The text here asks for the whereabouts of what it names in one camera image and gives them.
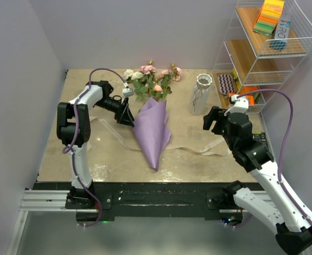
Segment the purple wrapping paper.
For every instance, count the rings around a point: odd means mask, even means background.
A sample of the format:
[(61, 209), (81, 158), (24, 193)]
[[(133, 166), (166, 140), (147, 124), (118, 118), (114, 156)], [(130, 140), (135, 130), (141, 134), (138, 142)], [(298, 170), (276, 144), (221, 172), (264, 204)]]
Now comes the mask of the purple wrapping paper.
[(133, 133), (149, 166), (159, 169), (160, 156), (168, 144), (171, 134), (167, 127), (167, 102), (150, 98), (139, 111), (134, 121)]

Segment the beige printed ribbon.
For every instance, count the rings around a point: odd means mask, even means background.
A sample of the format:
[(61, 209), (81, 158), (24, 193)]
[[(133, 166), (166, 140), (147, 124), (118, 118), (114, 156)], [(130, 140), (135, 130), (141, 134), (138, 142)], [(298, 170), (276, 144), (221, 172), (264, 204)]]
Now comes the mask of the beige printed ribbon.
[[(118, 141), (119, 143), (127, 150), (130, 151), (141, 151), (140, 149), (134, 148), (130, 146), (125, 139), (104, 119), (98, 118), (98, 117), (90, 117), (90, 122), (93, 122), (95, 120), (98, 120)], [(193, 154), (202, 155), (202, 156), (220, 156), (220, 157), (226, 157), (231, 154), (231, 150), (227, 148), (222, 153), (213, 152), (212, 149), (216, 146), (220, 145), (222, 142), (224, 142), (223, 138), (218, 138), (217, 140), (207, 144), (203, 150), (197, 151), (185, 146), (174, 146), (174, 145), (167, 145), (165, 146), (165, 150), (176, 150), (181, 149), (188, 151)]]

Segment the artificial flower bunch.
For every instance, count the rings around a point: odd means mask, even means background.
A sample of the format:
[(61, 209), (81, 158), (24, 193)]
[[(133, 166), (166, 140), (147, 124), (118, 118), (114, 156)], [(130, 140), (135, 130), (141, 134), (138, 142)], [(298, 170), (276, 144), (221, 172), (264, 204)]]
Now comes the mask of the artificial flower bunch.
[(175, 64), (171, 64), (170, 68), (158, 72), (152, 61), (141, 66), (139, 71), (127, 69), (123, 74), (123, 79), (127, 84), (133, 86), (136, 100), (143, 102), (150, 98), (156, 101), (165, 101), (167, 96), (172, 94), (170, 84), (173, 81), (180, 81), (182, 77), (182, 69)]

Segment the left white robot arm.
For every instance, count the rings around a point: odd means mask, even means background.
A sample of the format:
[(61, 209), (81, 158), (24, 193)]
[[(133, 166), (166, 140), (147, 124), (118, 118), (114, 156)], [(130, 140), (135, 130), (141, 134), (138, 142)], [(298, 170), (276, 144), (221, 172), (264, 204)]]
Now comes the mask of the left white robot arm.
[(118, 124), (134, 126), (128, 97), (111, 96), (113, 90), (108, 81), (88, 82), (74, 99), (57, 106), (56, 134), (65, 146), (62, 153), (69, 156), (73, 174), (67, 199), (83, 208), (99, 204), (88, 163), (87, 146), (91, 136), (89, 110), (100, 107), (112, 112)]

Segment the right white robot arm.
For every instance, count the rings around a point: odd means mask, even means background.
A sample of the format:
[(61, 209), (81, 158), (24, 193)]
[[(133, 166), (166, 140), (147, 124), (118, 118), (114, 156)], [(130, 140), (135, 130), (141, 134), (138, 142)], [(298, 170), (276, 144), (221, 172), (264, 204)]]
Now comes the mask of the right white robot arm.
[(244, 113), (229, 113), (212, 107), (203, 118), (204, 130), (221, 135), (236, 162), (255, 178), (272, 204), (255, 196), (234, 181), (223, 192), (223, 204), (230, 209), (246, 209), (268, 227), (286, 254), (301, 254), (312, 245), (312, 211), (279, 175), (278, 164), (263, 143), (253, 137), (253, 125)]

